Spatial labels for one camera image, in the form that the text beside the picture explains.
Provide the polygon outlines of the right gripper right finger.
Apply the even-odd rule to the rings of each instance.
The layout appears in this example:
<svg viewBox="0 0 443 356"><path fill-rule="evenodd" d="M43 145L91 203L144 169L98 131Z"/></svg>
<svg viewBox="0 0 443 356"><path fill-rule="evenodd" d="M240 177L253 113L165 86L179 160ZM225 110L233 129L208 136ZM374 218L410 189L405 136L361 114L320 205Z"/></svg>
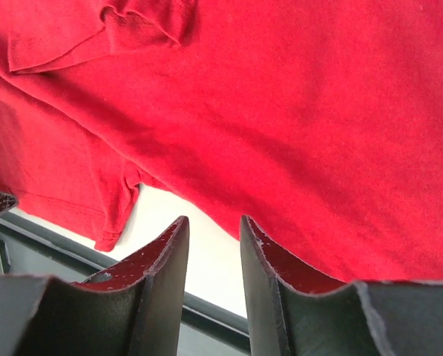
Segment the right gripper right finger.
<svg viewBox="0 0 443 356"><path fill-rule="evenodd" d="M443 355L443 281L343 283L251 217L240 256L254 355Z"/></svg>

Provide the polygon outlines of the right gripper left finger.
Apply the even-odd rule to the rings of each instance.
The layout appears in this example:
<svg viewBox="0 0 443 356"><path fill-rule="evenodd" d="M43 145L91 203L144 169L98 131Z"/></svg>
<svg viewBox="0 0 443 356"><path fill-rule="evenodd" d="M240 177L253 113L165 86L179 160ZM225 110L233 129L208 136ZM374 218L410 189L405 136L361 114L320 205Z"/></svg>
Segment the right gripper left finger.
<svg viewBox="0 0 443 356"><path fill-rule="evenodd" d="M0 276L0 355L175 355L189 221L81 283Z"/></svg>

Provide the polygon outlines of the red t-shirt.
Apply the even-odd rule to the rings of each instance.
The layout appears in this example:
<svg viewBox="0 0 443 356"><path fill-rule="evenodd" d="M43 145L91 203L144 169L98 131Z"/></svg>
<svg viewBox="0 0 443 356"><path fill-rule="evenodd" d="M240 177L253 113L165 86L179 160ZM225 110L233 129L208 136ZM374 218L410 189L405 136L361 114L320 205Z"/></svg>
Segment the red t-shirt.
<svg viewBox="0 0 443 356"><path fill-rule="evenodd" d="M0 190L110 251L141 185L443 280L443 1L0 1Z"/></svg>

